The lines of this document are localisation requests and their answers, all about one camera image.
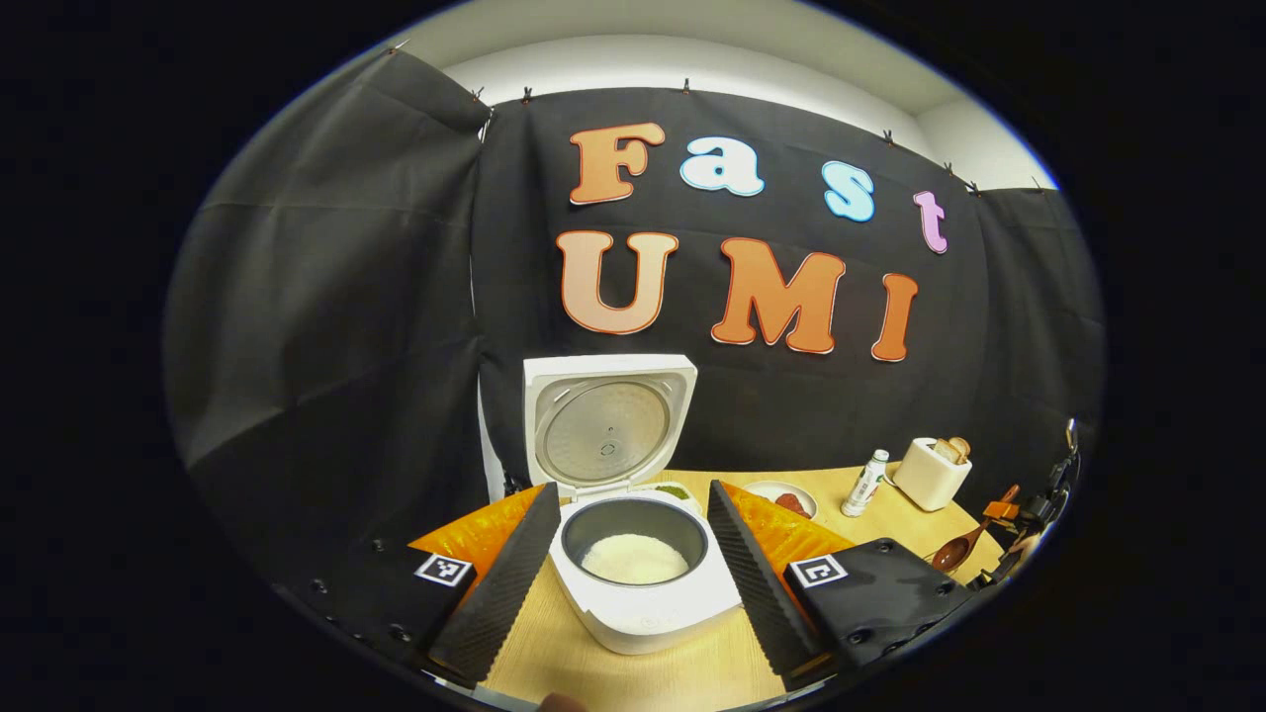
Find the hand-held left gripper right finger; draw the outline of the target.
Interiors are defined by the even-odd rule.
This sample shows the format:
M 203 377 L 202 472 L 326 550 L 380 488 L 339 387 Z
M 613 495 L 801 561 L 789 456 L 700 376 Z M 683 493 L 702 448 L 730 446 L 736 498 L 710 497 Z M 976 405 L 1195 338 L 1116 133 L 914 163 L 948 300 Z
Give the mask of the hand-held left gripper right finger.
M 725 481 L 710 484 L 708 523 L 787 689 L 887 666 L 979 601 L 893 538 L 852 544 Z

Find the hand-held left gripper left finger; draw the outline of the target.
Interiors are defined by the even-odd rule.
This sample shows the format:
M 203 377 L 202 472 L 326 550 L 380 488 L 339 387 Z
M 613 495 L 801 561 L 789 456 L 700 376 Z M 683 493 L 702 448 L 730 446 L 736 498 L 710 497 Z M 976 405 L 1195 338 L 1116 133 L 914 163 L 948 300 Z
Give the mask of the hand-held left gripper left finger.
M 558 486 L 532 486 L 411 544 L 373 544 L 284 598 L 411 674 L 487 680 L 561 522 Z

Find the brown wooden spoon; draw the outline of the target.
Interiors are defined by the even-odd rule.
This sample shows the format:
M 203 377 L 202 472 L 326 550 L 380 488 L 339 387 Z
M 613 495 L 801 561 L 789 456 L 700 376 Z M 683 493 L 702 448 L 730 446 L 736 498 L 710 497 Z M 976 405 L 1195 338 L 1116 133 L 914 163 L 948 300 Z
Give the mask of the brown wooden spoon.
M 998 500 L 1013 500 L 1013 503 L 1017 503 L 1018 494 L 1019 494 L 1019 486 L 1018 484 L 1013 484 L 1012 486 L 1009 486 L 1006 492 L 1004 492 L 1004 494 Z M 1014 523 L 1000 524 L 982 518 L 982 521 L 974 530 L 968 531 L 967 533 L 963 533 L 962 536 L 950 538 L 950 541 L 946 541 L 946 544 L 941 546 L 941 549 L 937 550 L 936 554 L 932 555 L 931 557 L 932 568 L 936 568 L 936 571 L 942 571 L 946 574 L 955 571 L 955 569 L 960 568 L 961 564 L 966 563 L 968 556 L 971 556 L 975 552 L 975 549 L 977 547 L 980 538 L 987 532 L 991 524 L 998 524 L 1001 526 L 1003 528 L 1014 526 Z

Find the white rice cooker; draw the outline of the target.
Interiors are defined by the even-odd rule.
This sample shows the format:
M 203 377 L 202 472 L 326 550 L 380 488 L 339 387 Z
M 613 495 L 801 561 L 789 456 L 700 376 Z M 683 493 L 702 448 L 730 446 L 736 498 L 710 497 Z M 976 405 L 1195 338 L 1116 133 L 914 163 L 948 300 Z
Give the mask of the white rice cooker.
M 647 490 L 679 448 L 698 371 L 686 356 L 617 353 L 523 364 L 525 466 L 555 483 L 561 522 L 549 556 L 580 622 L 610 652 L 637 658 L 682 644 L 741 606 L 701 504 Z M 656 585 L 590 576 L 598 540 L 644 535 L 674 546 L 690 571 Z

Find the white rice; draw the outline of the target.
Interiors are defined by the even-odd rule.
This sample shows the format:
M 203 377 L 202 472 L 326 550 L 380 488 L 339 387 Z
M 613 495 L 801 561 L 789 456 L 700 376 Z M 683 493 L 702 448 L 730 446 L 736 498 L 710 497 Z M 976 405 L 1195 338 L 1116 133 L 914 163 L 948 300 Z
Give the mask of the white rice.
M 598 540 L 582 557 L 584 571 L 623 585 L 656 585 L 690 571 L 687 559 L 660 538 L 619 533 Z

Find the white toaster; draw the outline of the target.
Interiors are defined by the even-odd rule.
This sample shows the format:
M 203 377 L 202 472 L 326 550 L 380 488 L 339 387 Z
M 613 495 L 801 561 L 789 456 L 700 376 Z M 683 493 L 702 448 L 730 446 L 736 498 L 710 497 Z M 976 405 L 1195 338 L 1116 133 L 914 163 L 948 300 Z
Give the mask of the white toaster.
M 944 438 L 914 438 L 893 478 L 893 483 L 924 512 L 950 505 L 972 469 L 968 459 L 961 465 L 951 465 L 937 456 L 933 452 L 936 440 Z

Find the round white plate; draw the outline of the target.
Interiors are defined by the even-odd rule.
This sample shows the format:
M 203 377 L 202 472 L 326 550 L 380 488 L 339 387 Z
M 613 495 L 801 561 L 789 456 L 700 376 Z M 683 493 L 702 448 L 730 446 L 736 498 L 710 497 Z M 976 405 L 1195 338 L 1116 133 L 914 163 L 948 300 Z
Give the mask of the round white plate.
M 796 486 L 795 484 L 786 481 L 753 481 L 743 484 L 742 490 L 753 492 L 755 495 L 763 497 L 765 499 L 774 502 L 779 495 L 782 495 L 782 492 L 795 492 L 795 494 L 800 497 L 806 513 L 812 516 L 808 519 L 814 521 L 817 518 L 819 509 L 818 500 L 815 500 L 809 492 L 801 486 Z

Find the white bottle with green label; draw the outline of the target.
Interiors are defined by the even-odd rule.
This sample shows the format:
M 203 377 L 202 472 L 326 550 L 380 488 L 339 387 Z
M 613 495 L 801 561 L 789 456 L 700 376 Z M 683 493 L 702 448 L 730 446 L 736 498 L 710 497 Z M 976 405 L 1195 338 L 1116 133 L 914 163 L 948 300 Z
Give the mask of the white bottle with green label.
M 841 505 L 841 512 L 846 517 L 856 518 L 863 514 L 874 498 L 874 493 L 880 490 L 886 479 L 889 452 L 882 448 L 874 450 L 868 462 L 860 470 L 858 480 Z

